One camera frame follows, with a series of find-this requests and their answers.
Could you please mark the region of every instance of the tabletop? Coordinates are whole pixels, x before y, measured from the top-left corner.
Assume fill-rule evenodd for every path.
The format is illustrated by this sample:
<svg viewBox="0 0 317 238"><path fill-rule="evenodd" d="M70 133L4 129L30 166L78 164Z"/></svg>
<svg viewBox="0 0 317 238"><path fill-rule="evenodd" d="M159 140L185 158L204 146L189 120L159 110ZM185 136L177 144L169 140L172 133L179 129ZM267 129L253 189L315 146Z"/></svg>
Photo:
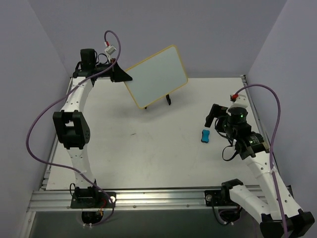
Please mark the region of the tabletop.
<svg viewBox="0 0 317 238"><path fill-rule="evenodd" d="M241 87L241 78L190 78L170 94L170 106L163 98L145 110L135 105L124 83L97 80L83 112L91 130L88 155L97 184L104 189L202 187L239 179L258 185L239 156L223 161L228 141L213 126L209 143L201 142L213 103L230 106L230 94ZM258 132L251 107L247 110L247 122ZM71 166L60 143L53 162ZM52 167L47 190L69 189L72 182L74 172Z"/></svg>

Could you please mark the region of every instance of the whiteboard stand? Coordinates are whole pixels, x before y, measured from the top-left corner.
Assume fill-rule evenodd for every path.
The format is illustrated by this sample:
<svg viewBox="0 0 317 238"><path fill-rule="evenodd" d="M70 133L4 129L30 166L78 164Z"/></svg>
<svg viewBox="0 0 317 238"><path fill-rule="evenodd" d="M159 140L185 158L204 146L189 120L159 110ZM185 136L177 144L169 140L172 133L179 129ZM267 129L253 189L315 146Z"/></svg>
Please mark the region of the whiteboard stand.
<svg viewBox="0 0 317 238"><path fill-rule="evenodd" d="M140 109L146 109L163 97L171 105L170 93L188 82L176 46L163 49L126 72L133 80L125 82L125 85Z"/></svg>

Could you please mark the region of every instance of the whiteboard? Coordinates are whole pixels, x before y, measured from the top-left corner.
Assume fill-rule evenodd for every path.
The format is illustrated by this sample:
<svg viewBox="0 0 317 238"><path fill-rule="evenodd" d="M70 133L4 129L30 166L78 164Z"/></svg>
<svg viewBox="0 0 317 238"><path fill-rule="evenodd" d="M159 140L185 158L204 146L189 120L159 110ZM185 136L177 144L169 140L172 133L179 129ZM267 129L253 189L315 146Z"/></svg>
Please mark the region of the whiteboard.
<svg viewBox="0 0 317 238"><path fill-rule="evenodd" d="M177 47L172 45L127 69L125 82L139 108L147 107L188 82Z"/></svg>
<svg viewBox="0 0 317 238"><path fill-rule="evenodd" d="M222 160L228 141L213 126L210 142L201 142L212 104L230 106L230 94L241 87L241 78L193 78L173 93L170 106L160 100L140 110L123 83L97 80L83 112L91 131L87 148L97 184L105 189L202 187L239 179L258 185L239 156ZM251 107L247 110L247 121L258 132ZM53 161L72 166L60 143ZM73 171L51 167L47 189L68 189L72 182Z"/></svg>

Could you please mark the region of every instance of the blue eraser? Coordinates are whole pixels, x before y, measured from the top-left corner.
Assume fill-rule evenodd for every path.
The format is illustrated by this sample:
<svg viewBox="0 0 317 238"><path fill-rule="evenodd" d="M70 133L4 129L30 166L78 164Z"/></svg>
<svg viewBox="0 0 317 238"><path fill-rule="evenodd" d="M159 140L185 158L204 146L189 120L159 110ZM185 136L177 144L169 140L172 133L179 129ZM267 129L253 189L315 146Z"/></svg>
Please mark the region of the blue eraser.
<svg viewBox="0 0 317 238"><path fill-rule="evenodd" d="M202 136L202 142L203 143L208 143L209 142L209 134L210 134L210 131L203 130L203 136Z"/></svg>

